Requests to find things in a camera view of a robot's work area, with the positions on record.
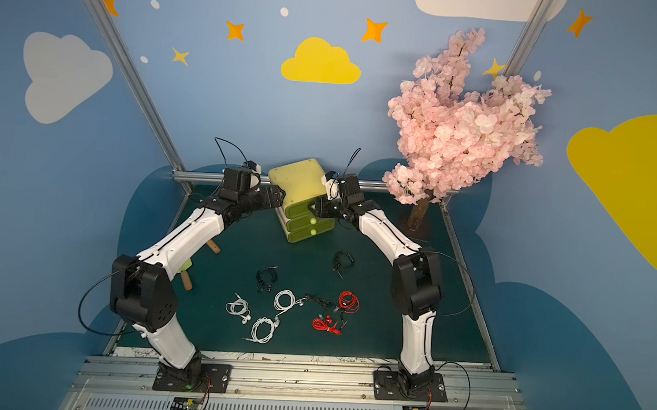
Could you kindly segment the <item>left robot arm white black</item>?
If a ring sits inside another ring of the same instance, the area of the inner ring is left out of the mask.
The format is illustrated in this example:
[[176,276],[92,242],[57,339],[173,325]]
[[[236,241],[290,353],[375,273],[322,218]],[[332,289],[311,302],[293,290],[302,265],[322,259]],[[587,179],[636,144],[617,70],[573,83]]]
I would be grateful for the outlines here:
[[183,370],[197,352],[176,317],[174,277],[209,240],[245,214],[279,208],[285,197],[277,184],[261,184],[260,171],[227,168],[215,194],[201,200],[187,220],[150,248],[114,261],[109,308],[148,340],[163,366]]

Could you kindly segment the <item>green three-drawer cabinet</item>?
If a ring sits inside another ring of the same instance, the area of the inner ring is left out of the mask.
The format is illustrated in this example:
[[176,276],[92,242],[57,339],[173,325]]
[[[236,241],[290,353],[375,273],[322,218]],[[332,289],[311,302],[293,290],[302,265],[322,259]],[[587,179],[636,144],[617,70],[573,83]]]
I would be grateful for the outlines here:
[[324,195],[322,177],[326,172],[316,159],[306,159],[269,171],[270,184],[286,193],[282,206],[275,211],[288,243],[294,244],[326,234],[335,227],[335,220],[316,217],[310,207]]

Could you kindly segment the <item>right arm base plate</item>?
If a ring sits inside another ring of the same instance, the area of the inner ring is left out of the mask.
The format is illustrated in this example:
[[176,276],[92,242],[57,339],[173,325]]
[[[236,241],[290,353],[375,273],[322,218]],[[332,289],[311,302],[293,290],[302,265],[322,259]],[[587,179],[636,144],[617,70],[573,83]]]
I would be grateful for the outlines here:
[[409,378],[400,371],[378,368],[372,373],[374,397],[378,400],[447,402],[443,377],[438,373],[427,378]]

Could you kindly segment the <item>black earphones coil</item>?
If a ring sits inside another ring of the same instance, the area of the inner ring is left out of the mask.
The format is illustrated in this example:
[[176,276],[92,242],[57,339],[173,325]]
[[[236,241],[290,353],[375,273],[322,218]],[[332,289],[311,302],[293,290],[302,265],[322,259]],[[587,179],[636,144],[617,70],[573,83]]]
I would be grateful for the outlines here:
[[348,251],[338,251],[335,253],[331,265],[333,265],[332,270],[343,279],[344,275],[342,271],[352,268],[355,265],[355,259]]
[[256,273],[258,293],[269,293],[272,291],[278,280],[277,269],[278,266],[269,266],[268,268],[263,268]]

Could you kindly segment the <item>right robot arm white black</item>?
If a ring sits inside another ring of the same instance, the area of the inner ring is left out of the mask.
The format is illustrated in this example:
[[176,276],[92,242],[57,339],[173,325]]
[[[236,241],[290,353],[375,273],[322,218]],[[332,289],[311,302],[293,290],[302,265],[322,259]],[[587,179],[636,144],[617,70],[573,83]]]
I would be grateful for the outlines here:
[[365,198],[357,175],[329,171],[320,182],[326,192],[315,199],[317,217],[346,220],[367,236],[392,265],[392,299],[402,314],[399,376],[409,391],[432,382],[433,325],[443,297],[438,252],[409,239],[392,224],[383,209]]

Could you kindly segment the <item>green drawer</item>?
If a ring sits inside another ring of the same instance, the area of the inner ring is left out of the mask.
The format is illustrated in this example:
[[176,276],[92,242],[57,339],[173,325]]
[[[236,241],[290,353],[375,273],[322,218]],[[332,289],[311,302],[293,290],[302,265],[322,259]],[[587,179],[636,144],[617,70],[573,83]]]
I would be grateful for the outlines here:
[[332,203],[327,195],[318,195],[312,198],[300,198],[297,196],[286,197],[282,206],[282,214],[288,219],[313,215],[318,219],[333,218]]

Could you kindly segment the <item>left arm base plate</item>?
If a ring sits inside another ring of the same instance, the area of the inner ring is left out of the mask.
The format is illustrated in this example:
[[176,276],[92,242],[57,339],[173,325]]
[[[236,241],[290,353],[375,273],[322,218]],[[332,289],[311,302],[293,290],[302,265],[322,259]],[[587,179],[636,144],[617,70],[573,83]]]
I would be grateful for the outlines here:
[[224,394],[230,381],[231,365],[193,362],[184,369],[159,363],[154,391]]

